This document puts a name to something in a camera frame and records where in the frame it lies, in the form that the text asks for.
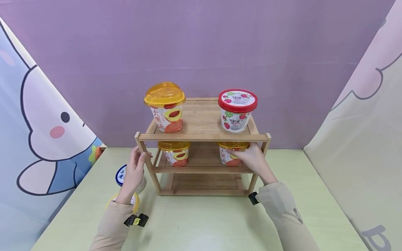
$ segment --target shelf tier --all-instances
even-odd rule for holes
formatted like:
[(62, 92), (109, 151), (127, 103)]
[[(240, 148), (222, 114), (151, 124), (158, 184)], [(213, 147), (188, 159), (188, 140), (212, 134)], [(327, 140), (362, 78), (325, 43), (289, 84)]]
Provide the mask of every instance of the shelf tier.
[(243, 141), (261, 142), (271, 138), (269, 133), (259, 134), (254, 119), (250, 116), (247, 128), (240, 133), (231, 133), (221, 125), (221, 108), (217, 98), (187, 98), (183, 108), (183, 129), (176, 133), (163, 133), (155, 119), (140, 141)]
[(240, 174), (170, 173), (170, 181), (160, 195), (247, 196)]
[(243, 162), (239, 166), (228, 167), (221, 163), (219, 147), (215, 142), (191, 142), (188, 163), (184, 167), (172, 167), (161, 155), (159, 164), (156, 161), (152, 166), (155, 173), (254, 173)]

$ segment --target hand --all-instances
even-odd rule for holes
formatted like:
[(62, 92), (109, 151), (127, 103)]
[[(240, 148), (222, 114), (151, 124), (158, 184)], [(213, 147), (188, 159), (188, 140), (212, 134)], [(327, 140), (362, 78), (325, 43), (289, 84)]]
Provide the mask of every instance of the hand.
[[(148, 155), (150, 158), (153, 157), (150, 152), (148, 152)], [(144, 176), (145, 158), (146, 153), (141, 153), (138, 146), (133, 148), (127, 163), (123, 185), (115, 201), (116, 203), (130, 205), (131, 198)]]
[(229, 154), (241, 159), (253, 172), (260, 176), (264, 185), (278, 182), (271, 168), (269, 168), (260, 146), (252, 142), (250, 148), (244, 152), (226, 150)]

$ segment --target fruit cup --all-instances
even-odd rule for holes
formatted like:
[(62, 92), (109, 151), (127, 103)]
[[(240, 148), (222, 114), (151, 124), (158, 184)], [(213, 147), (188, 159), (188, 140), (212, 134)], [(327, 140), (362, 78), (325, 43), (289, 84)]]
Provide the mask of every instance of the fruit cup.
[(151, 108), (160, 131), (175, 133), (183, 128), (184, 92), (176, 84), (163, 82), (152, 86), (144, 103)]
[(229, 154), (226, 149), (245, 151), (250, 147), (250, 142), (218, 142), (218, 145), (222, 164), (226, 166), (238, 166), (241, 160)]
[(158, 147), (165, 153), (166, 159), (171, 166), (187, 165), (190, 142), (159, 141)]
[(257, 96), (254, 93), (230, 89), (219, 94), (218, 105), (221, 107), (222, 127), (233, 133), (246, 129), (251, 112), (257, 108)]

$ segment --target black wrist strap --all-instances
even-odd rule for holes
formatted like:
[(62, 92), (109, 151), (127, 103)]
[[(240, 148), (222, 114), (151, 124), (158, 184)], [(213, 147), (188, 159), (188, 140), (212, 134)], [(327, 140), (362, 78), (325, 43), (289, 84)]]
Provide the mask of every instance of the black wrist strap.
[(140, 214), (139, 216), (132, 214), (130, 217), (127, 218), (127, 220), (124, 221), (124, 225), (128, 227), (132, 225), (144, 227), (145, 224), (147, 224), (148, 219), (149, 217), (145, 214)]
[(257, 195), (257, 192), (253, 192), (251, 194), (248, 195), (248, 198), (250, 199), (251, 203), (253, 205), (257, 205), (258, 203), (260, 203), (257, 198), (255, 197)]

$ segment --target red lid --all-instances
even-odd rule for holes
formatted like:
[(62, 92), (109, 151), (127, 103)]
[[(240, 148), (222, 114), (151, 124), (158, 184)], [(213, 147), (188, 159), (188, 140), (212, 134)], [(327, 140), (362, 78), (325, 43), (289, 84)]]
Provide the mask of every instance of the red lid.
[(252, 112), (257, 108), (257, 96), (249, 91), (242, 89), (225, 90), (219, 94), (218, 105), (234, 113)]

